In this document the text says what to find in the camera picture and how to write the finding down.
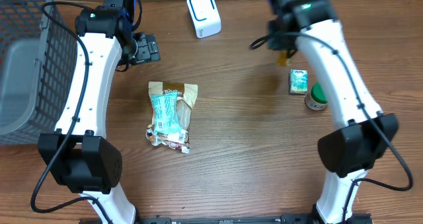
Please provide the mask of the green lid white jar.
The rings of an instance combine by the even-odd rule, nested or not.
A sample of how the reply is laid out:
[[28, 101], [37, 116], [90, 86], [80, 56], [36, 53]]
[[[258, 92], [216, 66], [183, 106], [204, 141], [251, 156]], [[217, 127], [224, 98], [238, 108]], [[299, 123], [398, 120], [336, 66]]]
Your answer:
[[315, 83], [305, 95], [305, 105], [312, 110], [323, 110], [328, 101], [320, 83]]

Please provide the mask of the brown Pantree pouch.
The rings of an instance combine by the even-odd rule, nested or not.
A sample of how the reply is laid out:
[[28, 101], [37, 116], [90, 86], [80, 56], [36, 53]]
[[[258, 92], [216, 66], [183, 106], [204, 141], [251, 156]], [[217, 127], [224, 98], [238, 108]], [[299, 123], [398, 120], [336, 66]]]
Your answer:
[[[152, 94], [177, 93], [176, 112], [182, 130], [187, 130], [190, 125], [191, 112], [198, 97], [198, 86], [188, 83], [165, 83], [150, 81], [148, 95], [151, 101]], [[154, 109], [151, 124], [148, 128], [154, 130]]]

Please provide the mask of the brown white wrapper packet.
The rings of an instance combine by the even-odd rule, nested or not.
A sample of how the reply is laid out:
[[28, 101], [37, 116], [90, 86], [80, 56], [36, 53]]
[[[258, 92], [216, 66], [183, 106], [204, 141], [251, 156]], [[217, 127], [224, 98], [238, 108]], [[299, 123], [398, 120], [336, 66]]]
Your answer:
[[157, 133], [155, 135], [153, 130], [148, 128], [145, 132], [145, 135], [146, 138], [155, 147], [164, 145], [184, 154], [189, 154], [190, 152], [190, 139], [188, 130], [181, 130], [180, 132], [170, 134]]

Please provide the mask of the light green snack packet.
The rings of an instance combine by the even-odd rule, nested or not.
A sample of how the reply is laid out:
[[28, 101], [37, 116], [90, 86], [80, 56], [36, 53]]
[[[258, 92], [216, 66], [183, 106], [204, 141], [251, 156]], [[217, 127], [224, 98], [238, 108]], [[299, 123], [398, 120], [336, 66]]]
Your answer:
[[153, 133], [170, 134], [181, 131], [176, 112], [177, 93], [152, 94], [151, 103], [154, 109]]

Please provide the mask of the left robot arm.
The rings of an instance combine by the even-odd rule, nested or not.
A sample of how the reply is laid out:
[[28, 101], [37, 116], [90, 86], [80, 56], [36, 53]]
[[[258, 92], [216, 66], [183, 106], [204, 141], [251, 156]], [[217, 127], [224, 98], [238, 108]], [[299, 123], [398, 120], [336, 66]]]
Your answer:
[[70, 32], [77, 61], [67, 101], [54, 131], [38, 138], [45, 175], [88, 201], [100, 223], [141, 222], [120, 184], [122, 155], [106, 138], [114, 73], [160, 58], [155, 36], [138, 31], [141, 15], [141, 0], [81, 7]]

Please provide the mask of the clear bottle with silver cap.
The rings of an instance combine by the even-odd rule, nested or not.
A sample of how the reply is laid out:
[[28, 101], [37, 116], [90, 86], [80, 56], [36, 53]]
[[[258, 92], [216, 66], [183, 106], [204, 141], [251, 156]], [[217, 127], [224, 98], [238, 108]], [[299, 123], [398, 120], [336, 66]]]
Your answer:
[[281, 50], [279, 51], [279, 56], [276, 60], [276, 64], [280, 67], [285, 67], [291, 63], [291, 50]]

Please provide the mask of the small green tissue packet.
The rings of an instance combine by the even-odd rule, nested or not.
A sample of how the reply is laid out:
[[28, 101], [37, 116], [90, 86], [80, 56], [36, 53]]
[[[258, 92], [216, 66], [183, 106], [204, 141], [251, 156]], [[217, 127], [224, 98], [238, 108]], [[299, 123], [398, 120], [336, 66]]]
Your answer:
[[306, 94], [308, 91], [308, 72], [291, 69], [289, 73], [289, 94]]

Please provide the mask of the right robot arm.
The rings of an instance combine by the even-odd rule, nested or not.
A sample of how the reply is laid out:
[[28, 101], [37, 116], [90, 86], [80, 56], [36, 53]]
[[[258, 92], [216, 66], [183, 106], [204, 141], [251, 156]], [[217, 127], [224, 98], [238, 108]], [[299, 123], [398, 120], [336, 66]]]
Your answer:
[[361, 179], [395, 136], [394, 114], [384, 114], [363, 82], [330, 0], [268, 0], [275, 19], [268, 23], [269, 48], [301, 52], [314, 69], [328, 101], [334, 131], [318, 140], [327, 172], [309, 223], [353, 223]]

